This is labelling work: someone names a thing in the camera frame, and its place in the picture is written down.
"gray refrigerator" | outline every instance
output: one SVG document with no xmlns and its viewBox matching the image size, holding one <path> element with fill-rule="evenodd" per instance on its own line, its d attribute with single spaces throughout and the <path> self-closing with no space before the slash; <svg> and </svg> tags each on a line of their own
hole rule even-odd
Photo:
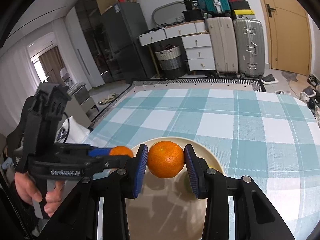
<svg viewBox="0 0 320 240">
<path fill-rule="evenodd" d="M 102 16 L 110 46 L 127 83 L 133 79 L 151 78 L 156 74 L 147 47 L 138 37 L 148 32 L 139 3 L 119 2 Z"/>
</svg>

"metal screw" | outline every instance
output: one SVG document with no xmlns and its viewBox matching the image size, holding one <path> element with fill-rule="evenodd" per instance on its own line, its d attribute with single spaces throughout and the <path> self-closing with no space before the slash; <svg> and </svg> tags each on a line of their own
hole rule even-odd
<svg viewBox="0 0 320 240">
<path fill-rule="evenodd" d="M 84 178 L 81 179 L 81 182 L 82 182 L 83 184 L 87 184 L 89 181 L 90 181 L 90 178 L 89 178 L 89 177 L 84 177 Z"/>
<path fill-rule="evenodd" d="M 210 174 L 210 175 L 213 175 L 213 174 L 216 173 L 216 170 L 213 169 L 213 168 L 208 168 L 208 169 L 207 169 L 207 173 Z"/>
<path fill-rule="evenodd" d="M 119 175 L 124 175 L 124 174 L 126 174 L 126 173 L 127 173 L 127 170 L 126 170 L 126 169 L 121 168 L 121 169 L 117 170 L 117 173 L 118 173 Z"/>
<path fill-rule="evenodd" d="M 251 178 L 249 176 L 244 176 L 242 179 L 246 183 L 250 183 L 251 182 Z"/>
</svg>

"white drawer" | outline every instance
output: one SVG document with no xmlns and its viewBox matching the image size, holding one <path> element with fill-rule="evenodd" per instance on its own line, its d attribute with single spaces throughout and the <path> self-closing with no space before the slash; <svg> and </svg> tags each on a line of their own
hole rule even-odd
<svg viewBox="0 0 320 240">
<path fill-rule="evenodd" d="M 190 70 L 213 70 L 216 69 L 214 58 L 189 59 Z"/>
<path fill-rule="evenodd" d="M 212 46 L 209 33 L 182 37 L 182 42 L 185 49 Z"/>
<path fill-rule="evenodd" d="M 164 29 L 157 30 L 155 32 L 147 33 L 139 38 L 141 46 L 151 44 L 157 41 L 166 40 Z"/>
<path fill-rule="evenodd" d="M 186 53 L 188 59 L 213 57 L 212 47 L 189 48 L 186 49 Z"/>
<path fill-rule="evenodd" d="M 186 24 L 181 24 L 177 26 L 167 27 L 164 30 L 168 39 L 173 37 L 197 33 L 196 26 L 194 23 L 186 23 Z"/>
<path fill-rule="evenodd" d="M 205 29 L 205 24 L 203 22 L 195 22 L 197 33 L 204 33 L 207 30 Z"/>
</svg>

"desk leg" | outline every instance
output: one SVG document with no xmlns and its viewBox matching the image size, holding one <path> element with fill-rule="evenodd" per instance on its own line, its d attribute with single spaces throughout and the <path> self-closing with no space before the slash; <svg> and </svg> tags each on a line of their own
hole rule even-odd
<svg viewBox="0 0 320 240">
<path fill-rule="evenodd" d="M 159 73 L 158 65 L 157 65 L 157 63 L 156 63 L 156 59 L 155 59 L 155 56 L 153 55 L 153 51 L 152 51 L 152 49 L 151 49 L 150 44 L 148 45 L 148 48 L 149 48 L 149 51 L 150 51 L 150 54 L 151 54 L 151 57 L 152 57 L 153 65 L 155 65 L 155 68 L 156 68 L 156 72 L 157 72 L 156 78 L 160 78 L 160 73 Z"/>
</svg>

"wooden door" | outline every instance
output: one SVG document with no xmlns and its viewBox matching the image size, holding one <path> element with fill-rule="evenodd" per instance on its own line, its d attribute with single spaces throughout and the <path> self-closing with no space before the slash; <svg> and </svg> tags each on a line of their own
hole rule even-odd
<svg viewBox="0 0 320 240">
<path fill-rule="evenodd" d="M 308 14 L 297 0 L 261 0 L 269 28 L 271 68 L 309 74 L 310 30 Z"/>
</svg>

